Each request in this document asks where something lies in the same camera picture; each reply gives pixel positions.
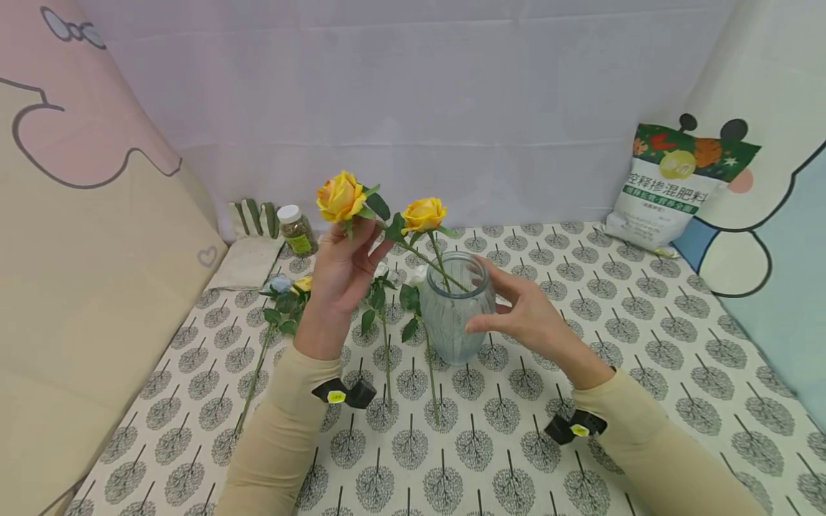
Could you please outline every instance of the fertilizer bag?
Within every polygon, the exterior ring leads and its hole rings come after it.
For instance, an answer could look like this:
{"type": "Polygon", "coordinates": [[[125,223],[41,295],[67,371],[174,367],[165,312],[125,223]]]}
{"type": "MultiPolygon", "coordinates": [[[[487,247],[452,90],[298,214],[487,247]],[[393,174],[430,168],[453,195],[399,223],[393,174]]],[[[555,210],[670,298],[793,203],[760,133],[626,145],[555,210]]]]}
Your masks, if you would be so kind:
{"type": "Polygon", "coordinates": [[[640,124],[631,174],[605,219],[605,232],[676,257],[671,241],[717,188],[728,186],[751,163],[759,149],[740,140],[695,138],[661,125],[640,124]]]}

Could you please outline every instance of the wrist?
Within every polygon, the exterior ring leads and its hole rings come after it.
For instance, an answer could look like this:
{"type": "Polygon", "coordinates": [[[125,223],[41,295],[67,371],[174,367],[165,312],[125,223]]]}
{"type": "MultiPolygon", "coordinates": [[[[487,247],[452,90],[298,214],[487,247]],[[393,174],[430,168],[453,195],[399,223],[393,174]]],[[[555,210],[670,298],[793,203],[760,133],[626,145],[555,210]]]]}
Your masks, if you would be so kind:
{"type": "Polygon", "coordinates": [[[592,389],[614,377],[615,371],[572,331],[556,337],[548,347],[553,351],[547,358],[559,365],[574,389],[592,389]]]}
{"type": "Polygon", "coordinates": [[[331,310],[322,302],[307,303],[293,343],[301,354],[318,360],[335,360],[350,329],[350,314],[331,310]]]}

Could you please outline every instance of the tablecloth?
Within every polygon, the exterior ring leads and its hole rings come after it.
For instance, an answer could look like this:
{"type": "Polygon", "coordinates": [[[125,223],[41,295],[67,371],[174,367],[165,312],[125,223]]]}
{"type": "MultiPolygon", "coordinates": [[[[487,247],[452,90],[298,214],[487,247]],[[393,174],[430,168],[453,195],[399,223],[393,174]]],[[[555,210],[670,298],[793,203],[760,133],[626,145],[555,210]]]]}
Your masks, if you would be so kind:
{"type": "MultiPolygon", "coordinates": [[[[826,437],[684,260],[583,223],[457,234],[438,245],[538,282],[573,330],[639,381],[769,514],[826,514],[826,437]]],[[[431,243],[418,247],[433,255],[431,243]]],[[[386,261],[397,285],[420,265],[398,247],[386,261]]],[[[273,272],[296,278],[312,266],[285,249],[273,272]]],[[[344,380],[361,376],[378,395],[366,410],[329,407],[300,515],[649,514],[596,440],[559,447],[542,433],[558,411],[572,411],[571,385],[509,336],[489,334],[467,367],[435,358],[436,424],[423,335],[401,342],[410,315],[393,294],[392,402],[378,327],[362,335],[354,324],[344,380]]],[[[254,406],[288,345],[275,334],[263,348],[267,301],[203,293],[66,514],[211,514],[259,353],[266,367],[254,406]]]]}

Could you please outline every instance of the hand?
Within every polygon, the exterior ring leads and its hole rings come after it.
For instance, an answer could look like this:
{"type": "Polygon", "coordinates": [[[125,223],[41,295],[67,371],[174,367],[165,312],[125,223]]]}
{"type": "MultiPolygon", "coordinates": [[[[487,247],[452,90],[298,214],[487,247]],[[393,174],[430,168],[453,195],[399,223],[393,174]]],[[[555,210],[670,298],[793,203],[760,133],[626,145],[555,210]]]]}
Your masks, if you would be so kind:
{"type": "Polygon", "coordinates": [[[303,354],[320,360],[332,360],[341,354],[350,313],[364,298],[376,267],[393,246],[393,242],[385,240],[370,253],[381,233],[375,220],[354,217],[352,239],[341,224],[321,237],[312,296],[294,341],[303,354]]]}
{"type": "Polygon", "coordinates": [[[473,317],[465,326],[466,332],[508,334],[549,360],[560,347],[579,341],[539,285],[502,271],[486,258],[477,258],[485,264],[496,293],[512,306],[497,304],[495,314],[473,317]]]}
{"type": "Polygon", "coordinates": [[[347,237],[342,225],[330,228],[319,242],[311,299],[349,318],[367,293],[376,267],[393,246],[385,240],[370,253],[381,233],[375,220],[362,217],[353,218],[353,239],[347,237]]]}
{"type": "Polygon", "coordinates": [[[497,268],[486,258],[496,293],[512,306],[496,305],[495,314],[477,315],[465,331],[498,331],[518,340],[527,349],[556,362],[577,389],[591,389],[610,380],[614,371],[571,331],[536,283],[497,268]]]}

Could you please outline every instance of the pink cartoon panel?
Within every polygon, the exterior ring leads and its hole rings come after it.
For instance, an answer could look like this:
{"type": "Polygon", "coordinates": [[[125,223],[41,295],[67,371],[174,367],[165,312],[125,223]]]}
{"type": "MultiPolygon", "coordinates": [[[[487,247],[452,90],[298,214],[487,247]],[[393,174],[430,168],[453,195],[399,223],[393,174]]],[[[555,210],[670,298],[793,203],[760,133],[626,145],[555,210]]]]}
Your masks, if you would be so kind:
{"type": "Polygon", "coordinates": [[[40,94],[13,122],[17,146],[40,171],[67,187],[101,187],[135,151],[164,175],[179,170],[77,4],[19,0],[3,21],[0,82],[40,94]]]}

